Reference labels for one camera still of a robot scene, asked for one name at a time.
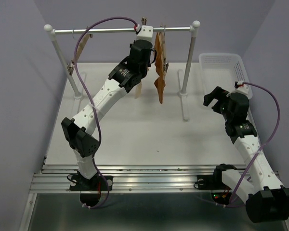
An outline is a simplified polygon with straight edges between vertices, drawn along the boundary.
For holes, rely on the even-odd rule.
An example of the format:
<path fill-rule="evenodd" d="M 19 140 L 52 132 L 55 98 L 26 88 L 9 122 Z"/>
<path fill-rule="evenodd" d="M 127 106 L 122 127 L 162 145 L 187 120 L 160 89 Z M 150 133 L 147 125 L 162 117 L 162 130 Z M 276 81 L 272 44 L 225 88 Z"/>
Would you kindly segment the beige clip hanger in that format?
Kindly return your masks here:
<path fill-rule="evenodd" d="M 141 19 L 141 23 L 142 25 L 146 25 L 147 26 L 147 19 L 145 17 L 143 17 Z M 141 71 L 143 73 L 144 76 L 147 75 L 148 72 L 148 68 L 150 67 L 150 57 L 151 57 L 151 51 L 153 48 L 152 45 L 152 40 L 151 41 L 147 41 L 147 40 L 138 40 L 141 50 L 141 58 L 140 58 L 140 63 L 141 63 Z"/>

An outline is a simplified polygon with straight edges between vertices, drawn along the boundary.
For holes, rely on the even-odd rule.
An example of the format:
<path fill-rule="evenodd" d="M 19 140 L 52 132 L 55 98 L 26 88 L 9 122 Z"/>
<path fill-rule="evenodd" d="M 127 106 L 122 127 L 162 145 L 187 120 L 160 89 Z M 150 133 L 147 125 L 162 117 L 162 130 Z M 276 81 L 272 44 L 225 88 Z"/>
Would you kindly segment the cream beige underwear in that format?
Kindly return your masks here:
<path fill-rule="evenodd" d="M 140 82 L 135 88 L 135 95 L 134 95 L 135 99 L 138 99 L 140 97 L 141 91 L 142 91 L 142 83 Z"/>

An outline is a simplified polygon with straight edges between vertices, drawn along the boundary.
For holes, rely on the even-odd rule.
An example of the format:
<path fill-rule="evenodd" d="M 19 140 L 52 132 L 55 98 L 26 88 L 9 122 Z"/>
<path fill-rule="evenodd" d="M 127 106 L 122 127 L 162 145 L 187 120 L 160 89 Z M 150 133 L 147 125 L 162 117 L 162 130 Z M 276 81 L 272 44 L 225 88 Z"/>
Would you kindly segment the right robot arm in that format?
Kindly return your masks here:
<path fill-rule="evenodd" d="M 216 87 L 204 96 L 204 106 L 216 101 L 212 110 L 223 116 L 225 131 L 242 156 L 246 168 L 239 173 L 231 164 L 219 164 L 211 175 L 197 175 L 198 190 L 223 190 L 212 193 L 213 203 L 221 207 L 236 207 L 235 197 L 244 204 L 253 223 L 280 221 L 289 218 L 289 188 L 269 165 L 254 125 L 248 120 L 250 84 L 236 82 L 228 92 Z"/>

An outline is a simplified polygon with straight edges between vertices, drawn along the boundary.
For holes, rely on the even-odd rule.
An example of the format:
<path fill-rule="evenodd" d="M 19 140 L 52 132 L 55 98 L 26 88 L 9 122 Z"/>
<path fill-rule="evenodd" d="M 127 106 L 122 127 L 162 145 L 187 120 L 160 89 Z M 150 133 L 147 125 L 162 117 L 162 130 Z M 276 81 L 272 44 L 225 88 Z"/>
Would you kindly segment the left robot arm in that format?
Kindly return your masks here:
<path fill-rule="evenodd" d="M 102 179 L 93 164 L 101 140 L 94 138 L 94 131 L 100 130 L 99 122 L 114 104 L 127 95 L 146 77 L 151 66 L 151 41 L 137 39 L 130 45 L 130 53 L 108 75 L 104 85 L 79 113 L 71 119 L 65 117 L 61 126 L 64 137 L 74 151 L 78 170 L 67 177 L 72 191 L 110 190 L 107 185 L 112 177 Z"/>

